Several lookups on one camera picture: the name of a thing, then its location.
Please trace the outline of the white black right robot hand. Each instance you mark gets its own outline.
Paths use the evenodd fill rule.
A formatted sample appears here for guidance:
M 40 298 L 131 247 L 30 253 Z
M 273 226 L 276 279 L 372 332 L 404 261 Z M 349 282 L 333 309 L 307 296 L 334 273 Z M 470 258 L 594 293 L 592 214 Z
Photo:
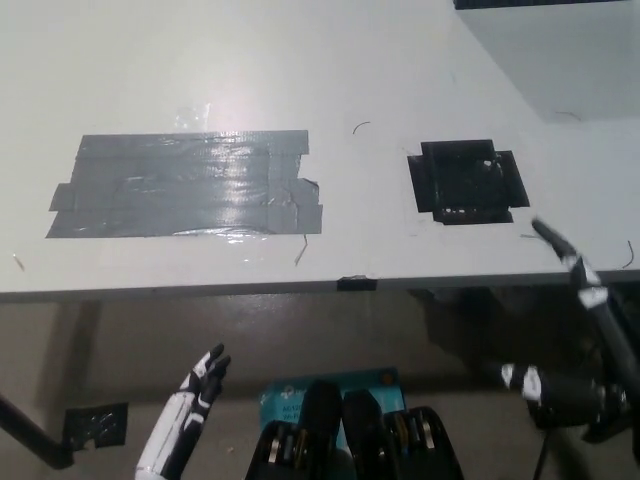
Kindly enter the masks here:
M 579 378 L 506 363 L 494 367 L 495 375 L 529 403 L 542 429 L 585 425 L 583 440 L 591 444 L 629 430 L 638 456 L 639 329 L 616 305 L 613 288 L 566 238 L 539 218 L 531 225 L 569 273 L 572 291 L 593 324 L 604 374 L 599 380 Z

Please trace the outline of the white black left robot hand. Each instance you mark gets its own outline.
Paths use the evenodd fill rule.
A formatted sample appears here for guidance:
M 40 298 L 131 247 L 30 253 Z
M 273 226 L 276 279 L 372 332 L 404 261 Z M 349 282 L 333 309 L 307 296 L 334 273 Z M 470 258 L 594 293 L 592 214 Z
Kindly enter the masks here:
M 167 400 L 135 468 L 134 478 L 179 479 L 211 407 L 222 392 L 231 357 L 218 344 L 192 367 Z

